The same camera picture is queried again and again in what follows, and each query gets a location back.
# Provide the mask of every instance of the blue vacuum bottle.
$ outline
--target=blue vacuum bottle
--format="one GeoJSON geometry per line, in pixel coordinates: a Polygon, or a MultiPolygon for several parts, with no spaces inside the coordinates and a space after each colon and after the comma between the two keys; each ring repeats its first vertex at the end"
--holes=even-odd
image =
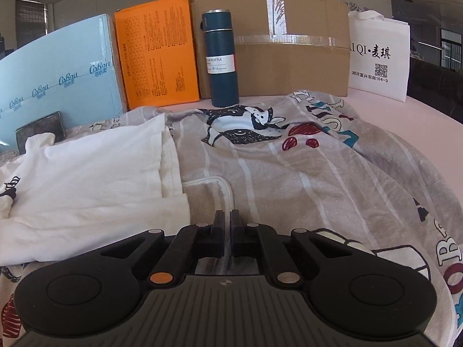
{"type": "Polygon", "coordinates": [[[207,72],[215,107],[239,103],[231,17],[230,11],[221,9],[209,10],[202,15],[207,72]]]}

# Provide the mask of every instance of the cardboard box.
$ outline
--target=cardboard box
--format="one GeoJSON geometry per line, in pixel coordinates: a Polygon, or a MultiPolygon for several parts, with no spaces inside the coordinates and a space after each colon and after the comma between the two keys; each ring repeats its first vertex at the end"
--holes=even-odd
{"type": "Polygon", "coordinates": [[[231,12],[240,96],[298,89],[346,96],[350,36],[339,0],[194,0],[193,24],[201,97],[209,98],[201,15],[231,12]]]}
{"type": "Polygon", "coordinates": [[[158,0],[115,13],[130,109],[199,100],[189,0],[158,0]]]}
{"type": "Polygon", "coordinates": [[[59,111],[66,129],[126,112],[112,21],[105,14],[43,36],[0,60],[0,152],[16,129],[59,111]]]}

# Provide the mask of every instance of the black smartphone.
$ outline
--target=black smartphone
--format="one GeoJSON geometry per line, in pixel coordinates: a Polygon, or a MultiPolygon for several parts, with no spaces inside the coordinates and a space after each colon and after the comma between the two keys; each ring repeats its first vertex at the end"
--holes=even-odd
{"type": "Polygon", "coordinates": [[[48,116],[37,119],[16,130],[16,143],[19,153],[26,153],[26,141],[29,137],[42,133],[53,133],[55,135],[55,143],[61,142],[66,138],[66,131],[64,130],[61,114],[59,112],[54,112],[48,116]]]}

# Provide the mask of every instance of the window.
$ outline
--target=window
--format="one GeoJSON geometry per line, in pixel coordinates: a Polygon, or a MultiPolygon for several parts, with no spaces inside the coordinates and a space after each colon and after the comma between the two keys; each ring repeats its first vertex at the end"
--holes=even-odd
{"type": "Polygon", "coordinates": [[[45,4],[16,0],[16,40],[18,48],[47,34],[45,4]]]}
{"type": "Polygon", "coordinates": [[[461,69],[462,35],[443,29],[440,32],[443,48],[440,65],[448,69],[461,69]]]}

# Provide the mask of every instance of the folded white garment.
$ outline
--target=folded white garment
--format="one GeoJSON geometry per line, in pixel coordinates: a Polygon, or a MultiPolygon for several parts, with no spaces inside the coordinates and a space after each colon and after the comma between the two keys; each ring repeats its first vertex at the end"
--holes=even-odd
{"type": "Polygon", "coordinates": [[[26,154],[0,171],[0,181],[17,189],[9,217],[0,220],[0,266],[56,261],[150,228],[173,235],[189,224],[164,115],[53,141],[52,134],[31,137],[26,154]]]}

